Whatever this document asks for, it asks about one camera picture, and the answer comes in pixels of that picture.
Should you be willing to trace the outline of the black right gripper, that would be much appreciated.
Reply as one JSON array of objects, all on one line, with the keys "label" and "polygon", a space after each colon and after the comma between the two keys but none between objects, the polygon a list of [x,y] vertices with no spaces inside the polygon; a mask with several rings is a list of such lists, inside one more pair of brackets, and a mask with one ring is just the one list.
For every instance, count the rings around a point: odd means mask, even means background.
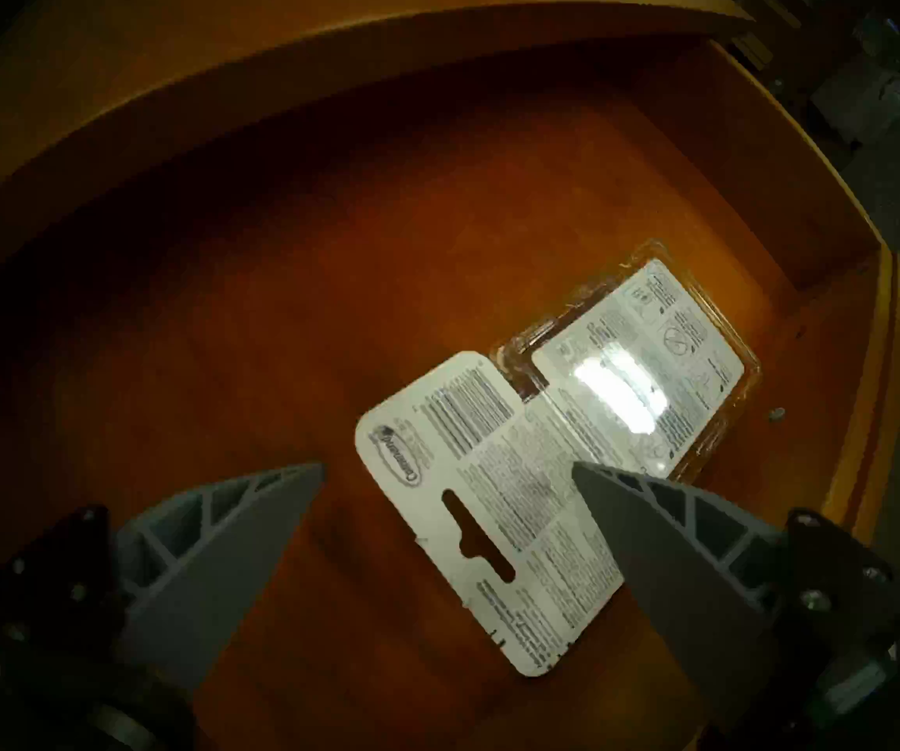
[{"label": "black right gripper", "polygon": [[863,204],[900,204],[900,72],[857,53],[810,97],[849,152],[840,174]]}]

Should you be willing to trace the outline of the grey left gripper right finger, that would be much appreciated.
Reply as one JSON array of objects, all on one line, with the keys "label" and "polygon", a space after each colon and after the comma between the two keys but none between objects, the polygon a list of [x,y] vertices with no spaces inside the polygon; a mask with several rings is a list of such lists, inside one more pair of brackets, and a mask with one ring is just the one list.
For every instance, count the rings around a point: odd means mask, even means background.
[{"label": "grey left gripper right finger", "polygon": [[572,481],[712,731],[829,731],[895,677],[900,576],[811,508],[576,462]]}]

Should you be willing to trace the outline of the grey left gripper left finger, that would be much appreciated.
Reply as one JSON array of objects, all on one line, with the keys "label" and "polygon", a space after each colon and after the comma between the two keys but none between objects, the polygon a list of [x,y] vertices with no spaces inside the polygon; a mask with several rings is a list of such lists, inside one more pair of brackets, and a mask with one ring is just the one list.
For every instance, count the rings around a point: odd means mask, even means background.
[{"label": "grey left gripper left finger", "polygon": [[153,666],[192,692],[276,572],[325,478],[289,465],[185,490],[112,529],[77,508],[0,565],[0,627]]}]

